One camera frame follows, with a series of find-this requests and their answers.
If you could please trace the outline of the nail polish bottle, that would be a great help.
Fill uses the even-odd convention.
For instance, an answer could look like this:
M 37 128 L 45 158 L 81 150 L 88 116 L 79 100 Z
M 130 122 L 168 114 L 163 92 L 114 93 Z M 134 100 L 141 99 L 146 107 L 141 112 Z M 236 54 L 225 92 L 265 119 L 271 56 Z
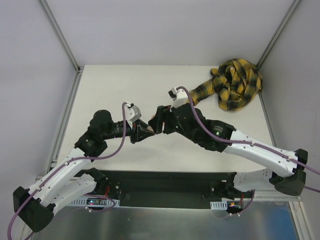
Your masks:
M 147 129 L 148 129 L 149 131 L 151 131 L 151 132 L 154 132 L 154 130 L 152 129 L 151 126 L 148 126 Z

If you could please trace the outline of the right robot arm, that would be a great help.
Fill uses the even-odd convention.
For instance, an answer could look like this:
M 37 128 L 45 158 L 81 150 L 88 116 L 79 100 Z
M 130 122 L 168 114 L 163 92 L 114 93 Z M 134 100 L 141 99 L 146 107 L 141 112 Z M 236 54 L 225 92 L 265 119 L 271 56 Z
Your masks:
M 299 196 L 305 187 L 307 174 L 303 165 L 308 153 L 303 149 L 290 151 L 264 144 L 226 122 L 205 118 L 198 108 L 192 109 L 188 103 L 177 109 L 158 106 L 148 124 L 156 134 L 178 133 L 206 150 L 239 156 L 264 167 L 236 173 L 233 180 L 225 184 L 225 192 L 230 197 L 271 188 L 285 195 Z

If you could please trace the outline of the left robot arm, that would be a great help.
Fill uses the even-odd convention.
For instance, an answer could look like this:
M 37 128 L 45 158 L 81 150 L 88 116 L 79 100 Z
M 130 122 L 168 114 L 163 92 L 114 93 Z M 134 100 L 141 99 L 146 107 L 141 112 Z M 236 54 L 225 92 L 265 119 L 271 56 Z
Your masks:
M 140 109 L 135 105 L 122 107 L 122 120 L 114 122 L 107 110 L 98 110 L 89 122 L 86 132 L 78 139 L 69 154 L 40 180 L 13 192 L 13 219 L 20 218 L 34 233 L 42 231 L 54 216 L 71 201 L 93 192 L 102 194 L 106 188 L 105 175 L 92 168 L 76 182 L 71 178 L 84 167 L 97 160 L 103 160 L 102 153 L 107 149 L 107 140 L 120 138 L 115 152 L 122 149 L 125 138 L 132 143 L 140 142 L 155 134 L 149 123 L 141 120 Z

